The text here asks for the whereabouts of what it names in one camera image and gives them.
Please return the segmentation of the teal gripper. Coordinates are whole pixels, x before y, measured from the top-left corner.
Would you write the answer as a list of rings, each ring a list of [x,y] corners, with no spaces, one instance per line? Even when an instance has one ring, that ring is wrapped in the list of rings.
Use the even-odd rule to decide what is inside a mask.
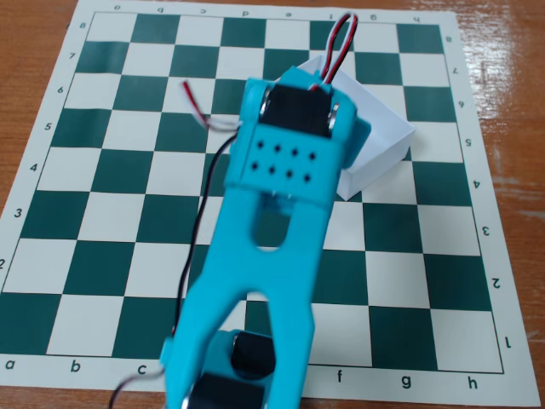
[[[341,169],[346,170],[353,165],[361,152],[370,135],[371,126],[361,118],[346,119],[341,121],[340,130],[343,136]]]

